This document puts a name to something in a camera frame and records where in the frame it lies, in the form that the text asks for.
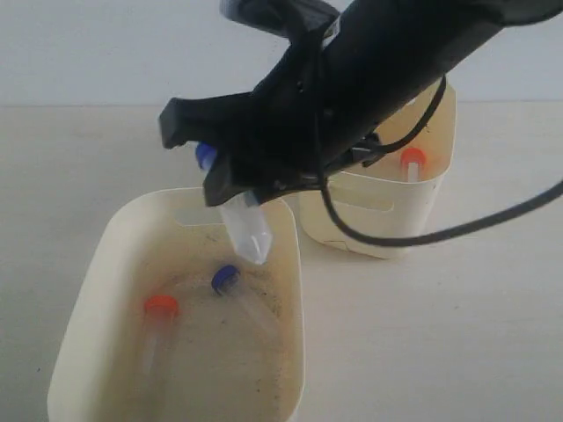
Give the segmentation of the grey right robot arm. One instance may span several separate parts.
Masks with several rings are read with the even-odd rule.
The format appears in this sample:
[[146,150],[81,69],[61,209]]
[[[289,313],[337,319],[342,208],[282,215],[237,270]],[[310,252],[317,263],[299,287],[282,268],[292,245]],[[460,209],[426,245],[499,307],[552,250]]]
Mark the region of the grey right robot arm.
[[217,151],[204,192],[214,207],[312,186],[318,168],[356,164],[355,145],[505,28],[561,13],[559,1],[225,1],[232,21],[289,41],[251,91],[169,100],[163,146]]

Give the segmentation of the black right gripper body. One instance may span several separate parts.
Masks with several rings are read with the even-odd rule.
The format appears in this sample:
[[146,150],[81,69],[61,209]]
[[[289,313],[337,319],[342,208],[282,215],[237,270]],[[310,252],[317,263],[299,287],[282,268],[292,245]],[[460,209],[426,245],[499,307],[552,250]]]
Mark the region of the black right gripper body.
[[500,31],[472,1],[355,1],[304,34],[251,91],[169,100],[163,146],[204,142],[242,160],[252,178],[337,171],[370,130]]

